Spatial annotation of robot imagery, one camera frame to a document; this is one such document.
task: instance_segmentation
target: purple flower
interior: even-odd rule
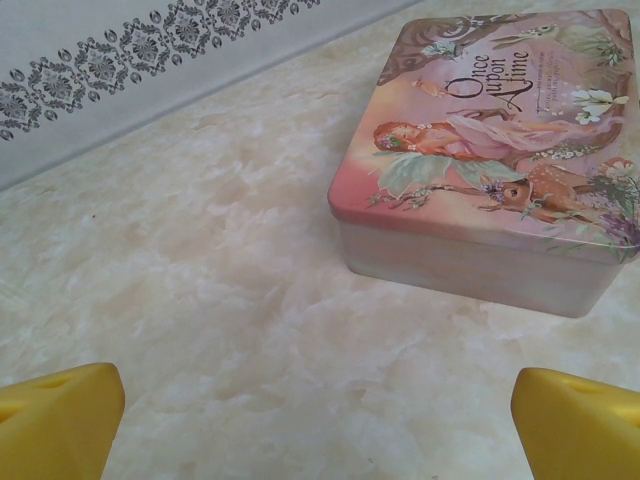
[[[621,247],[633,248],[632,257],[640,251],[640,227],[634,220],[620,213],[605,213],[600,218],[609,237]]]

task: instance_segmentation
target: fairy wing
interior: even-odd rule
[[[425,185],[443,178],[453,161],[438,155],[400,154],[378,177],[378,188],[400,197],[413,184]]]

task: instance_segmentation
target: hole in yellow plastic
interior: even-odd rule
[[[57,377],[57,378],[52,378],[51,380],[48,380],[46,382],[39,383],[36,386],[38,388],[58,388],[64,385],[65,383],[67,383],[69,380],[71,380],[71,377],[68,377],[68,376]]]
[[[0,404],[0,423],[3,423],[13,417],[22,410],[20,405],[1,405]]]
[[[572,388],[573,390],[579,393],[591,393],[591,394],[600,393],[600,390],[598,390],[596,387],[593,387],[591,385],[586,385],[584,383],[576,382],[573,380],[565,380],[564,383],[569,388]]]

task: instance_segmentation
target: deer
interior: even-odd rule
[[[545,223],[555,223],[562,215],[588,224],[599,224],[606,210],[585,205],[578,195],[592,193],[589,179],[558,165],[536,165],[525,178],[514,182],[491,182],[482,179],[482,191],[496,203],[480,206],[486,212],[506,210],[529,214]]]

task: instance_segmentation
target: wall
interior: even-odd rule
[[[414,3],[0,0],[0,189]]]

